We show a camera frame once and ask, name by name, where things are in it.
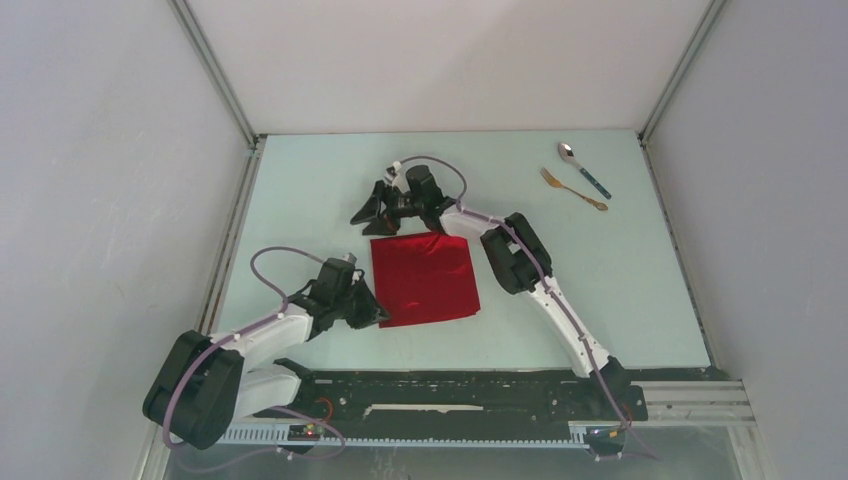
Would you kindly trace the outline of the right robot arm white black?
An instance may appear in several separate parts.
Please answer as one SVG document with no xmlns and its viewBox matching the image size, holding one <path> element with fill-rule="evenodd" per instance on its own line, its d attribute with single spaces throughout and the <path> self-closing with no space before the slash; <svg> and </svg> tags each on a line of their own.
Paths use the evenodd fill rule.
<svg viewBox="0 0 848 480">
<path fill-rule="evenodd" d="M 631 376 L 566 299 L 551 256 L 527 218 L 518 212 L 496 216 L 475 211 L 464 202 L 464 176 L 459 177 L 462 190 L 451 197 L 428 166 L 409 166 L 410 161 L 395 161 L 386 168 L 350 223 L 361 225 L 365 236 L 391 236 L 404 218 L 417 217 L 433 232 L 478 242 L 500 287 L 511 295 L 528 296 L 548 316 L 572 371 L 588 383 L 581 392 L 585 411 L 596 418 L 610 416 L 620 407 Z"/>
</svg>

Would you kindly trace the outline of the red cloth napkin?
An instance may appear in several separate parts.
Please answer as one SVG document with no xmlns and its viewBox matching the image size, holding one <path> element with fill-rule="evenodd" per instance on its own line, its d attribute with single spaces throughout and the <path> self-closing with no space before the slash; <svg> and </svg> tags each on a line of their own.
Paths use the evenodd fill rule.
<svg viewBox="0 0 848 480">
<path fill-rule="evenodd" d="M 459 320 L 481 302 L 466 239 L 419 233 L 370 241 L 375 294 L 390 318 L 382 329 Z"/>
</svg>

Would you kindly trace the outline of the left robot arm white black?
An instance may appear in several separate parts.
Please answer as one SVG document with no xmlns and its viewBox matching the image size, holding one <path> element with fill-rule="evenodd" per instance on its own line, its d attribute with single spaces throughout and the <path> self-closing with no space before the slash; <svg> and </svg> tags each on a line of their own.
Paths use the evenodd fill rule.
<svg viewBox="0 0 848 480">
<path fill-rule="evenodd" d="M 346 258 L 325 260 L 316 278 L 279 307 L 229 333 L 177 337 L 148 390 L 142 413 L 172 445 L 213 446 L 235 419 L 280 406 L 304 416 L 316 403 L 306 370 L 281 358 L 343 321 L 359 330 L 389 320 L 363 272 Z"/>
</svg>

